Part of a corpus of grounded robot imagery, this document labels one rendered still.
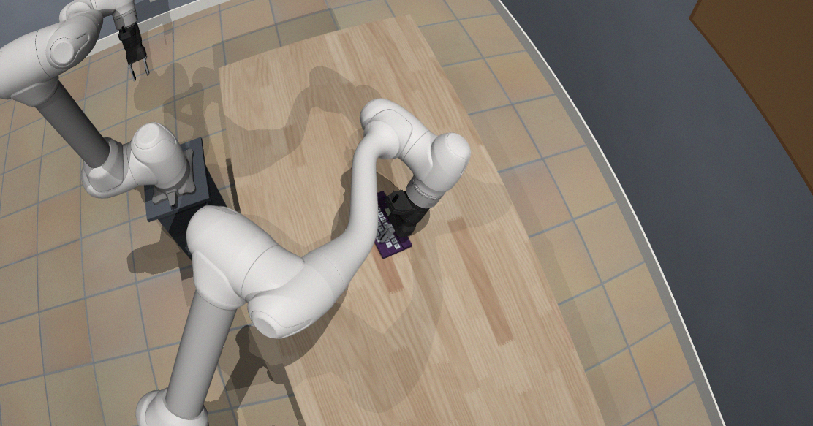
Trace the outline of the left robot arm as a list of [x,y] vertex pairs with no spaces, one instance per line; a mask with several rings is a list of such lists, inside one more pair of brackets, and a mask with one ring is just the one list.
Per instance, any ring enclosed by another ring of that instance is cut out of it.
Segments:
[[92,197],[153,185],[154,204],[169,200],[177,207],[178,197],[196,192],[193,149],[183,152],[171,130],[157,122],[143,124],[123,145],[103,138],[58,79],[91,53],[104,17],[132,8],[134,0],[74,0],[62,8],[59,23],[3,46],[0,99],[36,107],[84,160],[82,184]]

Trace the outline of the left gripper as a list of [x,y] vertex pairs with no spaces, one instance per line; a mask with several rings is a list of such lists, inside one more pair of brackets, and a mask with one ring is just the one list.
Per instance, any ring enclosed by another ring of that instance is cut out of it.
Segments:
[[119,41],[122,41],[126,51],[126,62],[128,62],[128,68],[130,69],[133,82],[136,81],[136,77],[132,69],[132,64],[136,61],[143,60],[145,71],[148,76],[148,73],[150,72],[148,72],[148,65],[146,63],[147,54],[144,46],[141,45],[141,35],[137,24],[138,18],[136,8],[134,7],[122,15],[112,17],[112,19],[114,20],[116,31],[119,31]]

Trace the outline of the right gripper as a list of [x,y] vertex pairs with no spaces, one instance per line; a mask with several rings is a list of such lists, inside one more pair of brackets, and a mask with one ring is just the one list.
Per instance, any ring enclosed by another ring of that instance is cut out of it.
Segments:
[[[406,191],[394,191],[387,196],[385,202],[391,211],[385,231],[379,239],[387,242],[394,232],[399,237],[410,236],[416,224],[424,217],[427,211],[434,207],[440,197],[432,197],[424,194],[415,183],[415,177],[409,181]],[[396,215],[398,214],[398,215]]]

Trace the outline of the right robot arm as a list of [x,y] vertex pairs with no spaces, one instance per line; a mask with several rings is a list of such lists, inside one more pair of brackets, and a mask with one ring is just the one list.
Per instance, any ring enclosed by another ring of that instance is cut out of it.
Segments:
[[377,237],[378,158],[399,158],[417,187],[432,197],[449,191],[469,165],[466,139],[453,132],[437,137],[389,99],[367,102],[360,123],[364,132],[352,160],[349,222],[325,245],[300,257],[231,208],[206,205],[193,215],[186,231],[193,302],[168,388],[141,397],[139,426],[209,426],[206,394],[235,312],[245,303],[254,326],[276,339],[304,330],[333,307]]

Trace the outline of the purple keyboard base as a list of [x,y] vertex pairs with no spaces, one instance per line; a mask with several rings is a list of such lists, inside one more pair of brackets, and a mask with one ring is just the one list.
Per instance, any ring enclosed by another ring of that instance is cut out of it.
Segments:
[[396,232],[392,234],[387,242],[380,242],[379,237],[382,236],[382,233],[386,229],[387,224],[391,224],[389,220],[389,215],[391,213],[389,207],[387,206],[385,199],[387,198],[384,191],[378,192],[378,213],[379,213],[379,223],[378,223],[378,230],[377,230],[377,237],[375,240],[375,244],[382,255],[382,258],[385,259],[390,255],[397,254],[407,248],[411,248],[412,244],[407,237],[399,237]]

